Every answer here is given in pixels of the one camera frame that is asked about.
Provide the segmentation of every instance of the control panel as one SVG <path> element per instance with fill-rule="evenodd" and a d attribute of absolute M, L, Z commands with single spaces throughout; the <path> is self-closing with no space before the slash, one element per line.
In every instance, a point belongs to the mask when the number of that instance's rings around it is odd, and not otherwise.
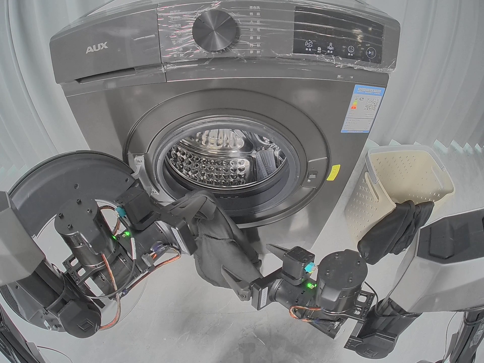
<path fill-rule="evenodd" d="M 381 63 L 383 25 L 346 12 L 296 7 L 294 54 Z"/>
<path fill-rule="evenodd" d="M 157 17 L 164 64 L 280 57 L 359 67 L 395 65 L 396 48 L 395 55 L 390 47 L 385 56 L 385 38 L 394 29 L 387 34 L 384 18 L 377 22 L 377 15 L 349 8 L 290 0 L 189 0 L 159 4 Z"/>

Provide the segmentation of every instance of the plastic wrap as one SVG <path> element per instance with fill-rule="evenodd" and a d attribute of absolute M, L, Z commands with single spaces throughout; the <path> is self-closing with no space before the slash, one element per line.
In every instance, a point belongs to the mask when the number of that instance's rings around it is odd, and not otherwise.
<path fill-rule="evenodd" d="M 237 25 L 232 43 L 220 51 L 204 50 L 192 34 L 195 20 L 210 10 L 226 12 Z M 157 15 L 166 70 L 224 57 L 324 62 L 381 73 L 396 66 L 400 26 L 376 10 L 306 0 L 186 0 L 160 3 Z"/>

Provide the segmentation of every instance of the gray floor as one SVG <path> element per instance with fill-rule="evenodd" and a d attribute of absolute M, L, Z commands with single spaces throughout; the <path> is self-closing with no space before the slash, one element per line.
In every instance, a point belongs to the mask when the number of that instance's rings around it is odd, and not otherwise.
<path fill-rule="evenodd" d="M 483 152 L 458 146 L 441 148 L 436 145 L 434 149 L 456 184 L 456 194 L 432 219 L 483 206 Z M 364 164 L 362 159 L 363 156 L 312 248 L 317 262 L 330 252 L 355 247 L 348 236 L 343 210 Z M 390 290 L 402 257 L 403 254 L 387 256 L 377 265 L 369 266 L 367 281 L 381 297 Z M 279 266 L 280 261 L 268 255 L 263 260 L 263 274 Z M 352 326 L 348 325 L 340 338 L 331 340 L 308 324 L 292 319 L 278 304 L 257 312 L 249 303 L 240 302 L 232 291 L 212 287 L 199 278 L 191 257 L 182 257 L 157 271 L 148 279 L 146 288 L 141 286 L 123 299 L 123 311 L 127 316 L 116 327 L 86 340 L 54 334 L 15 320 L 28 340 L 56 348 L 68 354 L 75 363 L 368 361 L 343 349 Z M 108 312 L 104 318 L 110 318 L 112 314 Z M 423 314 L 403 333 L 394 352 L 381 362 L 416 363 L 421 359 L 442 359 L 451 317 L 452 313 Z M 457 330 L 461 318 L 459 314 L 452 320 L 449 338 Z M 481 347 L 477 361 L 484 361 L 483 349 Z M 68 361 L 51 351 L 45 351 L 45 356 L 52 363 Z"/>

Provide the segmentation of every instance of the washing machine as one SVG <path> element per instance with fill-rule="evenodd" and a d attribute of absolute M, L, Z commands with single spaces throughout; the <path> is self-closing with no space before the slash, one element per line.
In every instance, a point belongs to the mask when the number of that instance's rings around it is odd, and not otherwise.
<path fill-rule="evenodd" d="M 365 145 L 399 33 L 360 0 L 113 0 L 50 51 L 89 147 L 153 198 L 210 190 L 251 241 L 308 248 Z"/>

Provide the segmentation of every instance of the qr code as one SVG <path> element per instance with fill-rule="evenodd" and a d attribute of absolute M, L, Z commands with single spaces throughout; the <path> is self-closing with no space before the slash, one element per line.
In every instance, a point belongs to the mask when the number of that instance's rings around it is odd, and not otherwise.
<path fill-rule="evenodd" d="M 378 107 L 379 104 L 380 104 L 380 97 L 367 98 L 366 104 L 365 104 L 365 111 L 377 110 L 377 107 Z"/>

